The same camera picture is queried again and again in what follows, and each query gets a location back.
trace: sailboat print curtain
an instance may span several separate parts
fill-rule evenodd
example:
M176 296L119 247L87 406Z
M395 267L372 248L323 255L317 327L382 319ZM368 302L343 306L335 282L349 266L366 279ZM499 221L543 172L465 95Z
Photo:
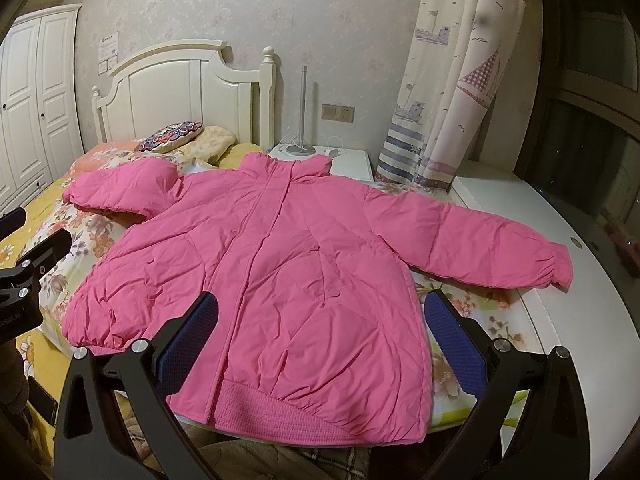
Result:
M379 180L447 187L495 96L526 0L421 0Z

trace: wall notice paper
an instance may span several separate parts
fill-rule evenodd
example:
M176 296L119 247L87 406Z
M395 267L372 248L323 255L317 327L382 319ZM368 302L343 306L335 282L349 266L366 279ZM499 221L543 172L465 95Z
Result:
M98 42L98 61L107 61L110 57L118 55L118 33L114 32Z

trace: metal bolt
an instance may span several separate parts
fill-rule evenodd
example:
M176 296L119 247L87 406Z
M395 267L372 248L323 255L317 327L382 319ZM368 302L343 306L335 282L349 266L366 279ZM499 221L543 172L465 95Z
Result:
M558 348L556 348L556 354L558 354L558 357L562 359L568 359L570 355L569 351L564 346L559 346Z
M146 339L138 339L137 341L134 341L133 344L131 345L131 349L136 353L136 354L142 354L142 352L144 352L149 346L149 342Z
M76 348L74 350L74 359L84 359L88 353L86 347L81 346L80 348Z
M494 341L494 348L498 352L508 352L511 350L511 343L509 343L506 339L499 338Z

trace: electrical outlet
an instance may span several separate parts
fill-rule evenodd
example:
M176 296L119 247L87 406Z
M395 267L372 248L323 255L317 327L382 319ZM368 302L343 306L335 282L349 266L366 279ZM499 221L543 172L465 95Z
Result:
M353 106L322 105L321 118L341 123L353 123L355 110Z

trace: black phone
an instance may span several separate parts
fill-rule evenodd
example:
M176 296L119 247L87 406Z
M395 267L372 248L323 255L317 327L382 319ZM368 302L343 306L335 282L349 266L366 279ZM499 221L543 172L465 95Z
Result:
M56 425L56 415L58 414L58 402L49 395L36 379L29 376L29 402L33 409L47 421L50 426Z

